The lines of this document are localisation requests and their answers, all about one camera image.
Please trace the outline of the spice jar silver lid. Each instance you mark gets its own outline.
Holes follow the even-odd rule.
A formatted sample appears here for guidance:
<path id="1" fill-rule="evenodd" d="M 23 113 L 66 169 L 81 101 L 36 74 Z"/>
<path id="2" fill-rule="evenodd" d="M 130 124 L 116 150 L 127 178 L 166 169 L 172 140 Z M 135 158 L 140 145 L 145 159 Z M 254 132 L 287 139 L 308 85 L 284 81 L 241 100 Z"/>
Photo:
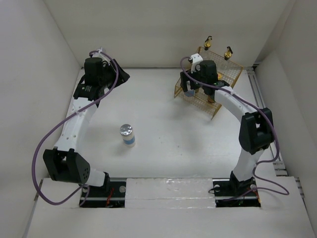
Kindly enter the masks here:
<path id="1" fill-rule="evenodd" d="M 129 124 L 124 124 L 120 127 L 120 135 L 126 146 L 133 147 L 135 145 L 135 135 L 133 127 Z"/>
<path id="2" fill-rule="evenodd" d="M 194 97 L 195 96 L 195 88 L 193 89 L 191 86 L 187 85 L 186 90 L 184 90 L 184 95 L 186 97 Z"/>

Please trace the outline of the brown sauce bottle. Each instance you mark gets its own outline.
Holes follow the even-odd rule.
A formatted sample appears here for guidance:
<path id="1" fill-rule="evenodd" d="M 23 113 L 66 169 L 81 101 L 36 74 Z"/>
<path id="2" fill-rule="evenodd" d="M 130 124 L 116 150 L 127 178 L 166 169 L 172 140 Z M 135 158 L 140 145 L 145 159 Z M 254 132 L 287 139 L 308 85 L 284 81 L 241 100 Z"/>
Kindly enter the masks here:
<path id="1" fill-rule="evenodd" d="M 207 100 L 208 100 L 208 102 L 209 103 L 215 103 L 215 100 L 214 100 L 214 94 L 210 94 L 210 95 L 208 95 L 208 98 L 207 98 Z"/>

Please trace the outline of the glass oil bottle dark liquid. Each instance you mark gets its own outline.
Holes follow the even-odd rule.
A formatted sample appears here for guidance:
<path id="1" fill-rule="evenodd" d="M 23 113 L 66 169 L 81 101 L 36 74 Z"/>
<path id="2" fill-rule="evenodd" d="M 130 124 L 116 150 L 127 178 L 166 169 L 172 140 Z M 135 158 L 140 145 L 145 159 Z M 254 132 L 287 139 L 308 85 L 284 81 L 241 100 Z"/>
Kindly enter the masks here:
<path id="1" fill-rule="evenodd" d="M 211 47 L 211 42 L 212 42 L 212 36 L 208 36 L 206 40 L 204 41 L 203 49 L 205 51 L 208 51 Z"/>

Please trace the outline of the clear glass oil bottle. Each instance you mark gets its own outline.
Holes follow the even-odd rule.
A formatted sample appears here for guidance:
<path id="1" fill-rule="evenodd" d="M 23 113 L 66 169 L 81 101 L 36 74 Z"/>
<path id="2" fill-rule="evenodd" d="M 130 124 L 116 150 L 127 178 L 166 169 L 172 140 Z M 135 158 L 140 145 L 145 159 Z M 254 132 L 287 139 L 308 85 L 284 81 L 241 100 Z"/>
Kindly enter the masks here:
<path id="1" fill-rule="evenodd" d="M 226 52 L 223 55 L 224 60 L 228 61 L 233 55 L 233 50 L 230 46 L 227 47 Z"/>

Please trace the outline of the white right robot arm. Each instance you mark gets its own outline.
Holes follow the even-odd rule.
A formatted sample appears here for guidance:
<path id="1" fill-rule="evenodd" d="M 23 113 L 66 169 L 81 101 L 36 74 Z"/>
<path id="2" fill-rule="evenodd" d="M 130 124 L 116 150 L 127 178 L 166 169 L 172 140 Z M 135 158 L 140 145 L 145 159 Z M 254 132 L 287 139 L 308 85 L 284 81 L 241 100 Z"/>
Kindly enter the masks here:
<path id="1" fill-rule="evenodd" d="M 183 92 L 202 88 L 207 96 L 225 107 L 240 123 L 240 156 L 229 181 L 219 188 L 224 193 L 221 196 L 223 201 L 237 200 L 257 189 L 253 179 L 260 157 L 271 143 L 277 142 L 272 112 L 247 102 L 226 81 L 220 80 L 213 60 L 204 60 L 199 54 L 183 57 L 183 60 L 191 64 L 189 70 L 183 68 L 180 73 Z"/>

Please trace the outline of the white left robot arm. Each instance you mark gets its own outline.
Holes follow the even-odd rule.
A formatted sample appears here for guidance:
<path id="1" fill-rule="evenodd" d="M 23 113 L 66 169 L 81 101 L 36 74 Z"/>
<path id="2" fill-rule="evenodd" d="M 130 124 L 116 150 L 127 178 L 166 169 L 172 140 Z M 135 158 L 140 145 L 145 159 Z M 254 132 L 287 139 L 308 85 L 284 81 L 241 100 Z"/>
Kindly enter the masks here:
<path id="1" fill-rule="evenodd" d="M 82 144 L 105 89 L 125 83 L 130 76 L 115 59 L 107 61 L 101 57 L 87 58 L 84 71 L 73 94 L 72 118 L 64 123 L 53 149 L 44 151 L 43 160 L 52 180 L 90 185 L 103 197 L 110 192 L 108 173 L 90 166 L 81 155 Z"/>

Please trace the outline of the aluminium side rail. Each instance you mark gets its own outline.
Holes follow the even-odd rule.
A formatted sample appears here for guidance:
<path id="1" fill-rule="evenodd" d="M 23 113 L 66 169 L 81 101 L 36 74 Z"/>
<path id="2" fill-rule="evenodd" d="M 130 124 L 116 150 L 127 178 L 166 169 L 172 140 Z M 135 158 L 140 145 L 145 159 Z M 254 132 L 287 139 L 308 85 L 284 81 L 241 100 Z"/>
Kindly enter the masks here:
<path id="1" fill-rule="evenodd" d="M 256 105 L 259 108 L 265 108 L 266 104 L 264 102 L 264 98 L 262 96 L 260 86 L 258 84 L 254 69 L 252 67 L 247 67 L 246 72 L 247 72 L 247 75 L 249 78 L 249 82 L 251 85 L 251 89 L 252 89 L 254 98 L 256 100 Z M 287 177 L 288 176 L 287 169 L 285 167 L 284 161 L 283 161 L 280 153 L 279 153 L 279 157 L 277 158 L 277 160 L 275 160 L 273 162 L 273 167 L 274 167 L 274 170 L 275 170 L 277 177 Z"/>

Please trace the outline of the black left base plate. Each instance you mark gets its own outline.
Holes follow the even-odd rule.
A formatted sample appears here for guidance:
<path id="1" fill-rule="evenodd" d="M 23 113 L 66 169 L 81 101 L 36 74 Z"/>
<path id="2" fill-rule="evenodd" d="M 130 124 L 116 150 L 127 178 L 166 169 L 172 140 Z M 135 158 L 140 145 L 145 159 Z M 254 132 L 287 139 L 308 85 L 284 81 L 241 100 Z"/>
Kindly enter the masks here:
<path id="1" fill-rule="evenodd" d="M 82 208 L 124 208 L 127 178 L 111 178 L 107 188 L 91 186 L 89 193 L 82 189 L 79 206 Z"/>

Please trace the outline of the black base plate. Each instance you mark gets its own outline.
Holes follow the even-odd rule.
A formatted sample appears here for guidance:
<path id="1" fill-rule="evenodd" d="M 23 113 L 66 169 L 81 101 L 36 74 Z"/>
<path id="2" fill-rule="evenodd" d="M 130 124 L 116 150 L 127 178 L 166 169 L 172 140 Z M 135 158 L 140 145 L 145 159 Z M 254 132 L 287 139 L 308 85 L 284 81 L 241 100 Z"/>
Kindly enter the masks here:
<path id="1" fill-rule="evenodd" d="M 124 208 L 127 178 L 111 178 L 107 188 L 91 186 L 89 193 L 82 189 L 79 206 L 82 208 Z"/>
<path id="2" fill-rule="evenodd" d="M 209 193 L 214 195 L 216 208 L 260 207 L 258 192 L 253 190 L 255 187 L 254 179 L 240 187 L 235 187 L 230 179 L 218 178 L 212 180 L 212 188 Z"/>

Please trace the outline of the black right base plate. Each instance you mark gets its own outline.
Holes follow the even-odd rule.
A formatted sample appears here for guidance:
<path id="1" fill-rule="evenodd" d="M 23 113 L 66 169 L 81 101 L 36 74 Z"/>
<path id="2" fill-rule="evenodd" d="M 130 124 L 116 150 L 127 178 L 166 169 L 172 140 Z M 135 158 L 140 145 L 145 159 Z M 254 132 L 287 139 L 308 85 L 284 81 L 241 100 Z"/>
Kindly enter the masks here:
<path id="1" fill-rule="evenodd" d="M 255 187 L 254 179 L 240 187 L 235 187 L 230 179 L 218 178 L 212 180 L 212 188 L 209 193 L 214 195 L 216 208 L 260 207 L 258 192 L 253 190 Z"/>

